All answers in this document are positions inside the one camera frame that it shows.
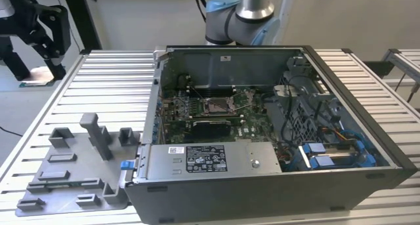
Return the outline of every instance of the metal workbench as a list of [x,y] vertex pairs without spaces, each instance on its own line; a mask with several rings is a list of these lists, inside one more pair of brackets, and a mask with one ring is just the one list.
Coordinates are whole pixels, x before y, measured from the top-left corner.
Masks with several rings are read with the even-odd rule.
[[420,83],[420,50],[390,49],[383,60],[391,61]]
[[[352,53],[317,50],[380,126],[420,168],[420,116]],[[15,216],[18,200],[44,158],[48,135],[56,127],[85,132],[82,114],[97,112],[109,131],[142,131],[154,73],[153,52],[93,51],[81,56],[0,168],[0,223],[131,224],[141,223],[133,206],[125,210]],[[394,190],[373,193],[352,211],[209,224],[420,224],[420,173]]]

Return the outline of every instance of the blue tab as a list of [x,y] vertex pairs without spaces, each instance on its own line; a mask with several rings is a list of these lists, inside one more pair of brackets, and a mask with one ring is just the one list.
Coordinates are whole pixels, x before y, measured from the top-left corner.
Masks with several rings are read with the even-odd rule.
[[365,145],[363,144],[361,141],[357,141],[356,146],[357,146],[357,148],[359,148],[360,151],[364,151]]
[[308,153],[311,152],[309,143],[307,143],[307,144],[303,146],[303,148],[304,148],[305,154],[308,154]]
[[121,170],[134,170],[134,162],[129,160],[121,162]]
[[327,166],[333,166],[335,162],[331,159],[331,157],[328,155],[323,155],[323,156],[315,156],[315,159],[317,161],[317,164],[320,165],[320,167],[327,167]]
[[359,163],[359,165],[360,165],[363,168],[375,167],[375,164],[376,164],[376,159],[375,159],[375,157],[373,157],[371,154],[368,154],[368,155],[365,156],[365,162]]
[[229,8],[240,3],[241,0],[209,0],[206,6],[206,12],[214,12]]
[[311,167],[312,167],[313,169],[316,169],[317,167],[320,167],[320,165],[317,164],[317,161],[316,161],[315,158],[311,158],[311,159],[309,159],[309,164],[311,164]]
[[323,143],[309,143],[311,152],[325,153],[325,147]]

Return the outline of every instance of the circuit board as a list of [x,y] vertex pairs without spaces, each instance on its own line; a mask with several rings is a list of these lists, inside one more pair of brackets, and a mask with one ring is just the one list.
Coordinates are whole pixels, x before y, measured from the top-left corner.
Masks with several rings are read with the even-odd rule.
[[[238,89],[226,97],[189,97],[182,91],[166,96],[170,96],[163,101],[166,144],[277,141],[261,94],[254,89]],[[197,137],[197,123],[229,125],[229,132],[213,128],[212,135]]]

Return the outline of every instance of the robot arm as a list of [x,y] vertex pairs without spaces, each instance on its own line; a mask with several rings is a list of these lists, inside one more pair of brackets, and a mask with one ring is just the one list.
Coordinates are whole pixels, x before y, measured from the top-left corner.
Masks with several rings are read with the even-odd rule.
[[[52,39],[40,22],[51,29]],[[44,59],[54,80],[63,79],[62,60],[71,44],[67,9],[60,5],[40,5],[36,0],[0,0],[0,60],[20,81],[31,73],[14,52],[11,36],[18,36],[32,46]]]
[[270,45],[280,28],[270,0],[210,0],[206,6],[208,45]]

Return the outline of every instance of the power supply label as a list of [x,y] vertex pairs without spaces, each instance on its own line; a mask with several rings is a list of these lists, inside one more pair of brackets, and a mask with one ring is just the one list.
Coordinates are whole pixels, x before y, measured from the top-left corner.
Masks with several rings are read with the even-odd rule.
[[201,145],[186,147],[188,172],[228,172],[224,145]]

